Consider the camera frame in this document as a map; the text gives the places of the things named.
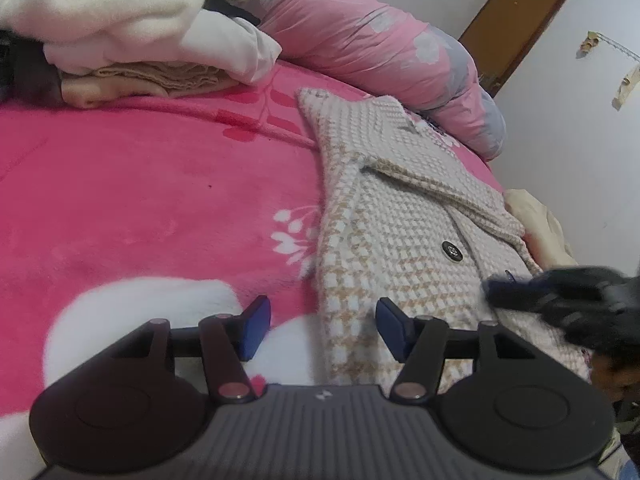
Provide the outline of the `white shirt under blanket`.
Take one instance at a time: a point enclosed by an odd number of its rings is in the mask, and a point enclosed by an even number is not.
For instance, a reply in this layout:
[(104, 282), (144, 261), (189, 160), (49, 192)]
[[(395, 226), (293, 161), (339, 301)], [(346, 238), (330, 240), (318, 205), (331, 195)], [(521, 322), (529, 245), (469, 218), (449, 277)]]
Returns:
[(280, 44), (244, 18), (201, 10), (177, 47), (177, 60), (212, 66), (241, 84), (257, 84), (277, 63)]

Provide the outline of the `pink grey floral duvet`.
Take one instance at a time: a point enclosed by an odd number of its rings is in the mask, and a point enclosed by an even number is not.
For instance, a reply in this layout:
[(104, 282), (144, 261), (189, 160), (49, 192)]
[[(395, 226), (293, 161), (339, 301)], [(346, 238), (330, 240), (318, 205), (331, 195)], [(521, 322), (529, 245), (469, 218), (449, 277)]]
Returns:
[(358, 88), (393, 96), (484, 160), (496, 158), (506, 124), (457, 39), (378, 0), (250, 0), (281, 56)]

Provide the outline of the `wall hook rack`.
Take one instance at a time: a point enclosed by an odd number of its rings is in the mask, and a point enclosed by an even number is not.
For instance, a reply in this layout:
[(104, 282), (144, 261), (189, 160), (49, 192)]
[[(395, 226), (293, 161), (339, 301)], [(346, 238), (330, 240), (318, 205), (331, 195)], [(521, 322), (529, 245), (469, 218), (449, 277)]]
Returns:
[(613, 90), (611, 105), (620, 112), (634, 93), (639, 93), (639, 53), (613, 38), (588, 30), (576, 51), (576, 58), (589, 58), (599, 66), (598, 74), (606, 76)]

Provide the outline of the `person lying on bed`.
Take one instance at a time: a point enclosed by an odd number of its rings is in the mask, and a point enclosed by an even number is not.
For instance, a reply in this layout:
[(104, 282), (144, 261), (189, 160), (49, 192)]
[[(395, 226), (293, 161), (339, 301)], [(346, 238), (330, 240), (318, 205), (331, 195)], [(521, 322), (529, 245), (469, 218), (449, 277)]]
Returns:
[(41, 42), (2, 30), (0, 70), (1, 102), (13, 98), (47, 108), (64, 105), (60, 73), (47, 62)]

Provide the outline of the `brown wooden door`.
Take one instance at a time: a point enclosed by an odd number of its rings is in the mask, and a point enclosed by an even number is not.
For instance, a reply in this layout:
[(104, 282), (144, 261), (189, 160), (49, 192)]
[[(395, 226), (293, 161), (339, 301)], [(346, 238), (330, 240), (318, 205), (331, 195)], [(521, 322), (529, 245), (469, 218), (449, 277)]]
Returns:
[(459, 38), (480, 85), (495, 96), (566, 0), (487, 0)]

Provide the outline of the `pink floral bed sheet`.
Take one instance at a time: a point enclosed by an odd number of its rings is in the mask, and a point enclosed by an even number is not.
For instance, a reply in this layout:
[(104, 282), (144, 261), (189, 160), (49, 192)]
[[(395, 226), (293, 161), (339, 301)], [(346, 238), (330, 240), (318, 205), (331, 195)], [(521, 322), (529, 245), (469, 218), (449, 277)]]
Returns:
[(271, 327), (256, 390), (326, 396), (314, 257), (321, 158), (297, 92), (362, 92), (281, 62), (256, 87), (95, 110), (1, 107), (1, 474), (43, 461), (29, 410), (152, 318), (194, 327), (257, 296)]

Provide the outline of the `beige white houndstooth cardigan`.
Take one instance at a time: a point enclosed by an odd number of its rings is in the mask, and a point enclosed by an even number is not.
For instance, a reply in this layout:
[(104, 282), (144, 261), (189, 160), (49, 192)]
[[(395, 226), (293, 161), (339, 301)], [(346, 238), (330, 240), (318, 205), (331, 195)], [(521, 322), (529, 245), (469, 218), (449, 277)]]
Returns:
[(384, 297), (460, 330), (499, 322), (587, 375), (585, 352), (536, 315), (484, 303), (486, 278), (532, 278), (540, 266), (501, 193), (472, 176), (433, 128), (390, 96), (349, 101), (304, 89), (297, 99), (322, 158), (317, 281), (332, 384), (394, 382), (399, 365), (374, 320)]

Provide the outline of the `folded cream garment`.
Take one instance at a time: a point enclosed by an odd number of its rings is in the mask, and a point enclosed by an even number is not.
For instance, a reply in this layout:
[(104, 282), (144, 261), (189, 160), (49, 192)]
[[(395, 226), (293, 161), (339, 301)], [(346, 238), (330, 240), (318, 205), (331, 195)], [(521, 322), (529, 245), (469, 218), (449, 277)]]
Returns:
[(503, 193), (506, 210), (524, 226), (529, 253), (542, 270), (578, 266), (551, 210), (526, 190), (510, 188)]

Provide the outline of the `folded tan garment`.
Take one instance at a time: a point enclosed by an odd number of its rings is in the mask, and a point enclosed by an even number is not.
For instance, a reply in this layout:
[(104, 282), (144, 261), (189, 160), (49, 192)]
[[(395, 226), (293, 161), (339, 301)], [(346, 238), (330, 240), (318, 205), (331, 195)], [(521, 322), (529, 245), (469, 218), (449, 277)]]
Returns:
[(219, 68), (183, 62), (114, 64), (88, 75), (61, 74), (62, 101), (71, 107), (97, 108), (130, 96), (177, 99), (217, 92), (238, 84)]

